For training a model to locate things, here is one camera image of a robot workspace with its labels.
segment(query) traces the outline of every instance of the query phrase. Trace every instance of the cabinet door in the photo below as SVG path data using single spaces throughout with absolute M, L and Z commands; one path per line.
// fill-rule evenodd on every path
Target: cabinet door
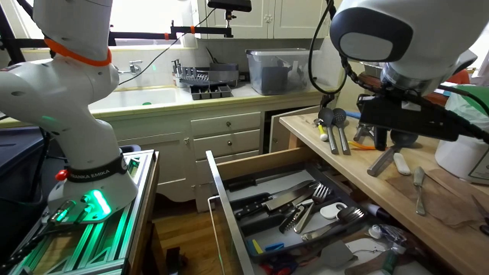
M 200 18 L 204 18 L 204 15 L 212 9 L 206 5 L 206 1 L 198 1 L 198 4 L 204 4 L 204 9 L 203 9 L 204 13 L 200 15 Z M 273 1 L 250 0 L 250 4 L 252 4 L 250 12 L 232 12 L 236 16 L 230 19 L 233 38 L 270 38 L 272 36 L 270 10 L 273 10 Z M 226 24 L 227 24 L 226 12 L 223 9 L 215 9 L 215 12 L 207 19 L 207 25 L 226 27 Z
M 324 0 L 275 0 L 273 38 L 311 38 L 324 9 Z M 319 38 L 328 25 L 325 19 Z
M 122 138 L 120 145 L 137 143 L 142 149 L 159 151 L 159 183 L 155 190 L 174 201 L 195 198 L 189 174 L 194 163 L 189 161 L 189 138 L 183 131 L 168 131 L 154 135 Z

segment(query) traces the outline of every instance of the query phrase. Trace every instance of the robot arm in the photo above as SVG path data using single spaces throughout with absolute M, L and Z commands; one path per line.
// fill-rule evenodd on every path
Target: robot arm
M 360 122 L 447 140 L 466 134 L 489 141 L 484 131 L 421 97 L 473 60 L 466 50 L 487 19 L 486 0 L 343 0 L 330 36 L 345 67 L 346 57 L 383 65 L 383 88 L 359 99 Z
M 49 131 L 65 154 L 67 180 L 49 195 L 58 222 L 100 221 L 136 195 L 113 128 L 88 111 L 119 82 L 107 48 L 110 9 L 111 0 L 35 1 L 33 19 L 56 54 L 0 71 L 0 109 Z

